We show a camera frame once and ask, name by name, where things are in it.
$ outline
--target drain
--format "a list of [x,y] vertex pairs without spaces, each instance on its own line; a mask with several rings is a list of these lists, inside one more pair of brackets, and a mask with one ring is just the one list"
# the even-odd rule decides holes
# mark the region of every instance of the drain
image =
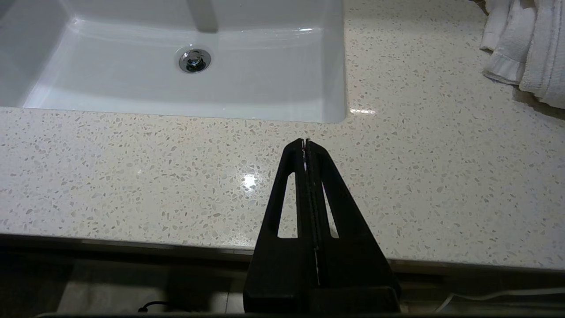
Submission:
[[179,60],[179,67],[187,73],[202,72],[210,65],[210,54],[201,49],[193,49],[184,53]]

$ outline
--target undermount sink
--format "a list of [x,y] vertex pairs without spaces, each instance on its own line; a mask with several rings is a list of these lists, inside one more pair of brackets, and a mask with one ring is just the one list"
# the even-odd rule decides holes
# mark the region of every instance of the undermount sink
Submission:
[[2,1],[0,106],[340,122],[342,2]]

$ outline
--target countertop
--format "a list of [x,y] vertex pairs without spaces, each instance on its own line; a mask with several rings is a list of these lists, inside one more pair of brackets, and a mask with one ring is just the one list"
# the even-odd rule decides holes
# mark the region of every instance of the countertop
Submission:
[[346,0],[339,124],[0,108],[0,233],[252,249],[283,147],[309,137],[385,256],[565,269],[565,121],[482,76],[485,20]]

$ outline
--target white towel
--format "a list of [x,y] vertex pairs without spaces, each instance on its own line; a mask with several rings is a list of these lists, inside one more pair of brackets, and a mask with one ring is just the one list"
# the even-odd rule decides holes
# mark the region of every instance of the white towel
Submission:
[[559,19],[557,23],[554,19],[559,18],[559,15],[554,15],[554,2],[556,1],[535,0],[537,19],[534,25],[524,76],[520,82],[520,89],[522,91],[532,92],[538,98],[543,97],[547,90],[549,74],[551,74],[551,69],[553,68],[553,58],[557,49],[557,39],[554,38],[555,34],[552,33],[555,33],[554,24],[559,23]]
[[489,13],[489,17],[479,47],[481,50],[494,51],[496,48],[500,35],[506,26],[511,2],[512,0],[486,0],[485,9]]
[[507,84],[520,83],[535,21],[533,0],[512,0],[506,28],[485,66],[485,76]]
[[551,41],[557,42],[557,48],[554,53],[550,49],[550,53],[553,53],[553,65],[549,65],[547,61],[548,65],[545,69],[550,71],[544,72],[544,78],[549,78],[549,81],[545,94],[540,91],[540,100],[550,106],[565,109],[565,6],[562,0],[555,1],[553,14],[555,19]]

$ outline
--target black cable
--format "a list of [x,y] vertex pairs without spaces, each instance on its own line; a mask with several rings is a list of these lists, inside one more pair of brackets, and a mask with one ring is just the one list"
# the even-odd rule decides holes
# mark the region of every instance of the black cable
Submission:
[[184,308],[179,308],[178,306],[175,306],[175,305],[171,304],[170,302],[161,302],[161,301],[158,301],[158,300],[156,300],[156,301],[154,301],[154,302],[148,302],[148,303],[146,303],[143,307],[139,308],[139,309],[137,310],[137,312],[147,312],[147,311],[149,311],[149,310],[147,309],[147,307],[149,307],[149,306],[151,306],[151,305],[165,305],[165,306],[169,306],[169,307],[171,307],[171,308],[177,308],[177,309],[180,309],[180,310],[182,310],[182,311],[190,312],[190,310],[186,310],[186,309],[184,309]]

